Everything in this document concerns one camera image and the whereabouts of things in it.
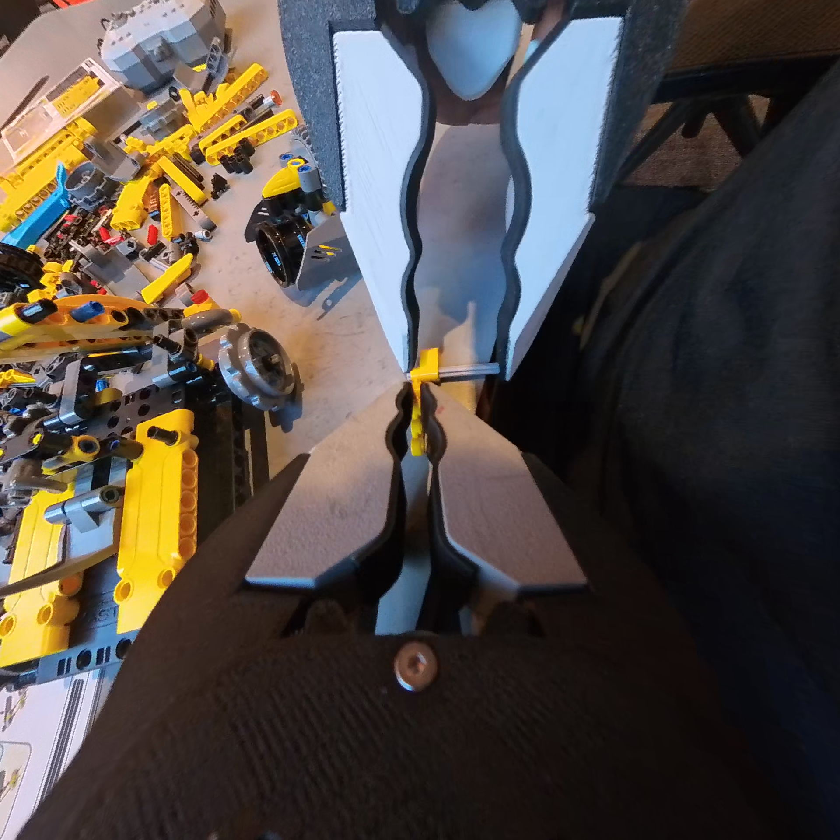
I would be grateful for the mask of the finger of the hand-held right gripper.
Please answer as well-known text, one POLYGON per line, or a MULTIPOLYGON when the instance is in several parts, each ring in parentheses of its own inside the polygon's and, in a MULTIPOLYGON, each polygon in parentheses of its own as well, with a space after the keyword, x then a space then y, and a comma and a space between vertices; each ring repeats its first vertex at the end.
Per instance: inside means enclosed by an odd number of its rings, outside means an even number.
POLYGON ((385 338, 407 373, 417 353, 417 204, 433 102, 415 49, 388 28, 341 30, 332 36, 332 52, 343 228, 385 338))
POLYGON ((592 191, 624 16, 569 17, 505 93, 500 140, 511 174, 497 359, 507 381, 548 316, 594 222, 592 191))

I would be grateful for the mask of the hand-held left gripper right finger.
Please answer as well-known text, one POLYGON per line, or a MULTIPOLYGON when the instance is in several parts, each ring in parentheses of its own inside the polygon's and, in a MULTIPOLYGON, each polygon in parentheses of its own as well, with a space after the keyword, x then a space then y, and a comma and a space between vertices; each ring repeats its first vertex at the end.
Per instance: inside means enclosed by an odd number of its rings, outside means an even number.
POLYGON ((422 387, 444 544, 478 592, 576 592, 587 579, 520 449, 435 384, 422 387))

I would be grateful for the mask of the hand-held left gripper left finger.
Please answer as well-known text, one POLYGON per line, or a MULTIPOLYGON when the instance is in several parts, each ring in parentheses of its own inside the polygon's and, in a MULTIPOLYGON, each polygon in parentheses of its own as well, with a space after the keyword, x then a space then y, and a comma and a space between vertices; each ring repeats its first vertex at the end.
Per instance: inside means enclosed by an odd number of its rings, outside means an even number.
POLYGON ((316 444, 245 576, 270 589, 387 589, 404 512, 406 384, 388 386, 316 444))

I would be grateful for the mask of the pile of loose toy pieces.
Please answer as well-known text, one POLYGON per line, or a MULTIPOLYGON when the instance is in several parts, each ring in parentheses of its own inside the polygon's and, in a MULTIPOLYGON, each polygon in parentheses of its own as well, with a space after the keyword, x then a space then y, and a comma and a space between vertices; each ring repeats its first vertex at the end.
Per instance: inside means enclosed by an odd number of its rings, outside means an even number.
MULTIPOLYGON (((180 65, 167 95, 147 99, 115 138, 108 136, 113 93, 73 119, 18 163, 2 169, 2 237, 56 188, 67 171, 70 209, 26 250, 2 242, 2 307, 95 293, 142 300, 141 290, 181 257, 212 240, 204 206, 229 188, 222 174, 253 171, 266 144, 298 127, 276 91, 263 91, 260 64, 226 70, 218 43, 194 68, 180 65)), ((170 298, 200 297, 189 279, 170 298)))

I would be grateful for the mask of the toy wheel gear subassembly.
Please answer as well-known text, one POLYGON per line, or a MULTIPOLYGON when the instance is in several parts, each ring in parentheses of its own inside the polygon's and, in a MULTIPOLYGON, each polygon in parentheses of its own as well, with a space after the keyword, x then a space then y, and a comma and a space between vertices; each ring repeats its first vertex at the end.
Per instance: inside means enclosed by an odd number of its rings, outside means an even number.
POLYGON ((290 148, 264 184, 245 227, 276 284, 300 296, 334 282, 355 281, 361 271, 332 202, 309 127, 290 132, 290 148))

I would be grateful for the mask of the grey toy battery box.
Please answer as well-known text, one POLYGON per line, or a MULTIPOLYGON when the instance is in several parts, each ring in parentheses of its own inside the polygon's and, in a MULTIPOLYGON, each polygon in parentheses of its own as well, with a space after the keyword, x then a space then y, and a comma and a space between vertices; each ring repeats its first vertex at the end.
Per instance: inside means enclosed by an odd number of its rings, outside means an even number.
POLYGON ((100 62, 125 87, 151 92, 178 65, 205 63, 224 43, 227 16, 218 1, 143 1, 100 22, 100 62))

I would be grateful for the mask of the yellow toy vehicle model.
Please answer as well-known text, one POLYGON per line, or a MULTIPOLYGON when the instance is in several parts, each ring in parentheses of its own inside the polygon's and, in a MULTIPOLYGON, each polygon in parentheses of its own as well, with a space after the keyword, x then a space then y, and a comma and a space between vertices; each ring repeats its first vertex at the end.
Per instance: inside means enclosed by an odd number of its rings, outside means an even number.
POLYGON ((2 689, 124 659, 201 543, 268 480, 297 377, 268 332, 193 296, 2 309, 2 689))

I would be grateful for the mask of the black office chair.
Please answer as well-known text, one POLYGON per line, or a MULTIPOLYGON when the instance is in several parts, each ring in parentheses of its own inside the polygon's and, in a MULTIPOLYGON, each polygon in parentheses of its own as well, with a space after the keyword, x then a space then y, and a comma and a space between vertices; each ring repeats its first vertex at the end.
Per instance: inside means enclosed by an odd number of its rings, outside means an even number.
POLYGON ((690 2, 618 182, 715 190, 838 57, 838 1, 690 2))

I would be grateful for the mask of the yellow curved toy panel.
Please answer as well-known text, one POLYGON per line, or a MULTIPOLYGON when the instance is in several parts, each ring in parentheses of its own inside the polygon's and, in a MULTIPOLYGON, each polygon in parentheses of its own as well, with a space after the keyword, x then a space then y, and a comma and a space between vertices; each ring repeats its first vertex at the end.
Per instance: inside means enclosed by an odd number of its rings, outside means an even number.
POLYGON ((162 275, 141 290, 146 305, 155 305, 168 298, 178 286, 189 279, 193 271, 194 255, 187 254, 178 259, 162 275))

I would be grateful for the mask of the clear sticker sheet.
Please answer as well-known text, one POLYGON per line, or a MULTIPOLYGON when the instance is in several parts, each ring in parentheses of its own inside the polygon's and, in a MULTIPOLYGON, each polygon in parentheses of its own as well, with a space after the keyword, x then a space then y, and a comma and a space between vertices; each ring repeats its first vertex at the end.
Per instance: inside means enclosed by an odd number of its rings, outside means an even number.
POLYGON ((2 141, 14 163, 23 160, 73 119, 123 89, 111 73, 88 58, 2 127, 2 141))

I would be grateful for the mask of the blue toy panel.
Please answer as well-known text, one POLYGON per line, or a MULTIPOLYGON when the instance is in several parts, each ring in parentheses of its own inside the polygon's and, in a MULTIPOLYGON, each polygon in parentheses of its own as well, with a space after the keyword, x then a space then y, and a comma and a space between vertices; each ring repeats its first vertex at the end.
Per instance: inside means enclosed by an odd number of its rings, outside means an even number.
POLYGON ((56 188, 36 209, 16 226, 4 234, 2 242, 26 250, 38 241, 70 209, 70 195, 67 190, 67 168, 62 162, 56 165, 56 188))

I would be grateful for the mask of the instruction booklet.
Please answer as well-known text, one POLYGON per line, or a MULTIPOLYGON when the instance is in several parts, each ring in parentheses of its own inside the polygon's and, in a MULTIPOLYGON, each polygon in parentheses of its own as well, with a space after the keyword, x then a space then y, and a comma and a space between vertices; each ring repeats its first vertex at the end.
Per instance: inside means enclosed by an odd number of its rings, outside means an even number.
POLYGON ((2 688, 1 838, 16 838, 79 750, 107 699, 117 665, 2 688))

